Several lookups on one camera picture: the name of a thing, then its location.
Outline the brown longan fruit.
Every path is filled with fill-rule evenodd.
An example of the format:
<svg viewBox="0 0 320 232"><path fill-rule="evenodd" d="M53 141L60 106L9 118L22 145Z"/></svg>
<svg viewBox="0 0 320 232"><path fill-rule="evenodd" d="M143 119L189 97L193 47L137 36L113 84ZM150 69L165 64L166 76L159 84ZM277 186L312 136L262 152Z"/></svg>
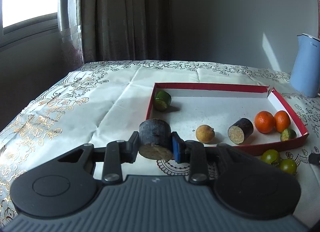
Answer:
<svg viewBox="0 0 320 232"><path fill-rule="evenodd" d="M196 129L196 138L201 143L210 144L215 138L215 131L208 125L200 125Z"/></svg>

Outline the green tomato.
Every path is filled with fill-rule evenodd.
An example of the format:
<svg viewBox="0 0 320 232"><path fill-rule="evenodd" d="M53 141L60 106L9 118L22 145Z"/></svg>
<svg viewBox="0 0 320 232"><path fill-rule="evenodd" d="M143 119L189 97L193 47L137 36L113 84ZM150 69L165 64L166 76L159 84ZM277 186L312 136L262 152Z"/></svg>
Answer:
<svg viewBox="0 0 320 232"><path fill-rule="evenodd" d="M280 163L280 154L276 150L267 150L265 151L260 160L273 166L277 166Z"/></svg>
<svg viewBox="0 0 320 232"><path fill-rule="evenodd" d="M297 164L293 159L283 159L279 164L279 169L291 175L297 172Z"/></svg>

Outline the green cucumber wedge piece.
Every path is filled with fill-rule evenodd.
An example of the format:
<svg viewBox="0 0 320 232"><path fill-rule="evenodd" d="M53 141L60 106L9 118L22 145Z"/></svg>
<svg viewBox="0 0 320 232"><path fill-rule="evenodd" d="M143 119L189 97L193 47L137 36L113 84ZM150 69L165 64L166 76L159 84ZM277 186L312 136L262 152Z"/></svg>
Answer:
<svg viewBox="0 0 320 232"><path fill-rule="evenodd" d="M291 128L287 128L287 129L285 129L284 131L281 132L280 141L281 142L285 142L285 141L288 141L288 140L295 139L296 137L297 137L296 132Z"/></svg>

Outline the orange mandarin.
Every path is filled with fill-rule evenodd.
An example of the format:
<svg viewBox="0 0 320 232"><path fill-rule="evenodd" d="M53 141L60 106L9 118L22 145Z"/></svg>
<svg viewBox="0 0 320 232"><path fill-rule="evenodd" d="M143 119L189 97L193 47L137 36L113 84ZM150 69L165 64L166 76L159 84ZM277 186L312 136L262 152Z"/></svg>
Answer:
<svg viewBox="0 0 320 232"><path fill-rule="evenodd" d="M268 134L274 129L274 116L268 111L261 111L255 116L254 125L260 133Z"/></svg>
<svg viewBox="0 0 320 232"><path fill-rule="evenodd" d="M281 133L291 125L291 119L286 111L280 110L274 115L274 127L277 132Z"/></svg>

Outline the green cucumber chunk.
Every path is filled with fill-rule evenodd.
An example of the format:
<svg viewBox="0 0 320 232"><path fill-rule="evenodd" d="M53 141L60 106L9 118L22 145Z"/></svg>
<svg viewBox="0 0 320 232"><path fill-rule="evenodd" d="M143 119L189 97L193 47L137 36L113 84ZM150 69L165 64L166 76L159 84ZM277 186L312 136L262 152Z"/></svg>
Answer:
<svg viewBox="0 0 320 232"><path fill-rule="evenodd" d="M158 111L165 111L171 104L171 95L166 91L160 90L153 99L153 106Z"/></svg>

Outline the white embroidered tablecloth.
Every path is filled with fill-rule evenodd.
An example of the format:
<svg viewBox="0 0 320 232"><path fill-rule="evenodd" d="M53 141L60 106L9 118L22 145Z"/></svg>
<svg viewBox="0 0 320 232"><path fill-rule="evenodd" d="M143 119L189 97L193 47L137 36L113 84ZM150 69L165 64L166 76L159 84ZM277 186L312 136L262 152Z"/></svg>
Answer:
<svg viewBox="0 0 320 232"><path fill-rule="evenodd" d="M288 73L213 62L93 62L69 73L31 101L1 131L1 226L17 211L12 182L26 171L81 144L105 146L128 138L144 120L156 82L212 82L270 86L294 109L309 136L304 146L283 152L295 160L302 196L295 216L308 226L319 220L319 98L297 93Z"/></svg>

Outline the red cardboard tray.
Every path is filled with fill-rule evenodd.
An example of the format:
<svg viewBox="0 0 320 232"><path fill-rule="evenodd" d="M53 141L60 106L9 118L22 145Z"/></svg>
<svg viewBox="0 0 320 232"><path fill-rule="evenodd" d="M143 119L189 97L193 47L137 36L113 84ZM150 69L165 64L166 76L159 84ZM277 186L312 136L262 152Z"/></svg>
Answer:
<svg viewBox="0 0 320 232"><path fill-rule="evenodd" d="M171 104L163 112L153 106L153 99L160 90L171 95ZM279 92L269 86L221 83L156 83L146 111L147 119L166 121L172 131L176 131L183 140L195 139L195 131L200 125L209 125L215 131L213 145L226 143L232 145L227 131L241 118L254 121L261 111L271 114L284 110L291 119L290 127L297 137L285 142L280 141L280 134L273 131L262 134L254 130L239 149L254 156L269 149L288 151L301 147L309 132L298 115Z"/></svg>

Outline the light blue electric kettle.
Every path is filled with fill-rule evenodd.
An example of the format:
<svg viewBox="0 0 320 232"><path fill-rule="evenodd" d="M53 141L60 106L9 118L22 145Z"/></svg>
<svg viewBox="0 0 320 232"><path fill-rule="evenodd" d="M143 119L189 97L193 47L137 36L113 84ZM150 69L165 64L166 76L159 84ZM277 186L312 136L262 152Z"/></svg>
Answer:
<svg viewBox="0 0 320 232"><path fill-rule="evenodd" d="M300 34L298 53L290 77L290 84L301 94L316 97L319 92L319 39Z"/></svg>

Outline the brown patterned curtain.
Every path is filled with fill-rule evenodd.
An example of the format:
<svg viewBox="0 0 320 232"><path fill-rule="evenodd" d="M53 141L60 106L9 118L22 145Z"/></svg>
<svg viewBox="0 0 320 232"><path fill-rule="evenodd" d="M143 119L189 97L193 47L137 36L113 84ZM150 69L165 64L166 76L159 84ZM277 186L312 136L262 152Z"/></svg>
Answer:
<svg viewBox="0 0 320 232"><path fill-rule="evenodd" d="M88 62L170 60L171 0L59 0L66 72Z"/></svg>

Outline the window with grey frame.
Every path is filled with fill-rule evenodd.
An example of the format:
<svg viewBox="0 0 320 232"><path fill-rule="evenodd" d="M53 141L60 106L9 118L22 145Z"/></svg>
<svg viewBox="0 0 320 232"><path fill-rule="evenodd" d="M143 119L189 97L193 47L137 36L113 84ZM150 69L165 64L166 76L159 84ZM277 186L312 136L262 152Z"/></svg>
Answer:
<svg viewBox="0 0 320 232"><path fill-rule="evenodd" d="M57 28L58 0L1 0L1 47Z"/></svg>

